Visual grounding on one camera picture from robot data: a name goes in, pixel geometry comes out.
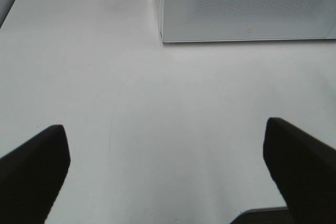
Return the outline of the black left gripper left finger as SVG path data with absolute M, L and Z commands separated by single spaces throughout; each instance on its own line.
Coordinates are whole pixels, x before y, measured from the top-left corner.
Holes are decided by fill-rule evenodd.
M 1 223 L 45 223 L 70 166 L 65 129 L 52 125 L 1 158 Z

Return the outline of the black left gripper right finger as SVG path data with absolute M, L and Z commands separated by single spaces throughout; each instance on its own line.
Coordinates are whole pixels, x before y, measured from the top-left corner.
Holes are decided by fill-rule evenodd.
M 263 158 L 295 223 L 335 223 L 335 149 L 269 118 Z

